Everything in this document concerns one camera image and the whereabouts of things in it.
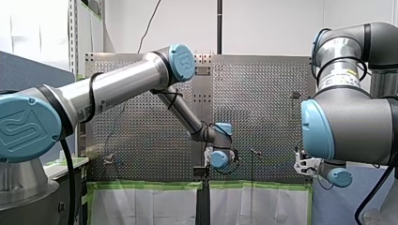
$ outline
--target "metal pole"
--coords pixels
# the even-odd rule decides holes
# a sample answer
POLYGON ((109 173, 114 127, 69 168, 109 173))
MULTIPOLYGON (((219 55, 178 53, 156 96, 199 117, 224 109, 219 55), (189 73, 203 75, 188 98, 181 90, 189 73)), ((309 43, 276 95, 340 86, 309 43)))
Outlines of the metal pole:
POLYGON ((217 0, 217 54, 222 54, 222 0, 217 0))

